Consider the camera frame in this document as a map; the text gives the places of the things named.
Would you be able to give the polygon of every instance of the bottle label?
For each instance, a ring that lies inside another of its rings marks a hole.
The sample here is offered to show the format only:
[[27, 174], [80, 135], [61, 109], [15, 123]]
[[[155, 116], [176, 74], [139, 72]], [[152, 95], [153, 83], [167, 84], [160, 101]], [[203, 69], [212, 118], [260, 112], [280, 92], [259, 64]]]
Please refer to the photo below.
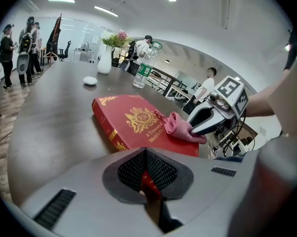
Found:
[[141, 64], [137, 70], [137, 72], [142, 75], [142, 76], [145, 76], [145, 77], [148, 77], [149, 73], [151, 72], [152, 70], [152, 67], [151, 66], [148, 66], [148, 65], [145, 65], [145, 64]]

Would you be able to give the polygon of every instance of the gold emblem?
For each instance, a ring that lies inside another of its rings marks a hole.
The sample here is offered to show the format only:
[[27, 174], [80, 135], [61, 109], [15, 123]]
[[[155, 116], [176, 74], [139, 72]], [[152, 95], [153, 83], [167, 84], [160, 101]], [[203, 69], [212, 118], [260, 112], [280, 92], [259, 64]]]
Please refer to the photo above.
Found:
[[129, 95], [129, 97], [137, 97], [137, 98], [144, 99], [144, 98], [142, 98], [140, 95]]
[[114, 100], [116, 98], [117, 97], [101, 97], [99, 98], [99, 101], [101, 102], [101, 105], [106, 105], [107, 101]]
[[114, 145], [117, 150], [119, 151], [123, 151], [123, 150], [127, 150], [127, 147], [123, 144], [123, 143], [120, 143], [120, 142], [116, 142], [116, 144]]
[[130, 112], [133, 115], [125, 114], [125, 116], [129, 119], [127, 120], [128, 125], [134, 128], [135, 133], [141, 133], [158, 121], [154, 112], [149, 111], [147, 108], [143, 111], [141, 108], [133, 107]]
[[116, 131], [116, 129], [114, 129], [113, 132], [111, 132], [111, 134], [109, 136], [109, 139], [113, 140], [114, 136], [117, 135], [117, 134], [118, 134], [118, 132]]

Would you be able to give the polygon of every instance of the red book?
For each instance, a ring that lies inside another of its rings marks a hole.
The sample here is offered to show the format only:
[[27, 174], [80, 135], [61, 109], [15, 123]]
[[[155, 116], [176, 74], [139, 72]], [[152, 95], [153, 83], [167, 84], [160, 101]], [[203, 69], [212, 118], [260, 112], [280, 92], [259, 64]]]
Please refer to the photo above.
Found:
[[92, 110], [118, 151], [156, 147], [188, 156], [199, 156], [199, 144], [167, 135], [156, 108], [139, 95], [95, 98]]

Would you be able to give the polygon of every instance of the gray table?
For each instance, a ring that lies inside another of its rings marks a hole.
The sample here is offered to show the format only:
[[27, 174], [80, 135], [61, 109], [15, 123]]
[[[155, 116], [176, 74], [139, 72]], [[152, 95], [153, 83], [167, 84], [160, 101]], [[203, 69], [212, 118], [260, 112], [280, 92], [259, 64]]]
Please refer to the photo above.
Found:
[[[87, 76], [98, 79], [96, 87], [83, 84]], [[84, 62], [56, 62], [45, 72], [26, 98], [9, 144], [8, 180], [16, 205], [75, 164], [116, 151], [93, 116], [95, 97], [140, 94], [165, 115], [175, 111], [187, 118], [151, 87], [134, 87], [133, 79], [114, 67], [102, 75]]]

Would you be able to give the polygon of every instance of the plastic bottle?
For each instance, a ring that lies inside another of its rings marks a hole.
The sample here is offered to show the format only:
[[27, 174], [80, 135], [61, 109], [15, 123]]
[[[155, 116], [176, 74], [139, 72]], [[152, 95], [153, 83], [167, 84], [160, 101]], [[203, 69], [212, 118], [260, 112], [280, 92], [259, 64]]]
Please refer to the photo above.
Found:
[[154, 67], [154, 62], [157, 58], [158, 50], [162, 48], [162, 45], [158, 42], [152, 43], [152, 47], [148, 50], [144, 56], [142, 63], [140, 64], [137, 73], [135, 75], [133, 85], [137, 88], [142, 89], [148, 79], [152, 68]]

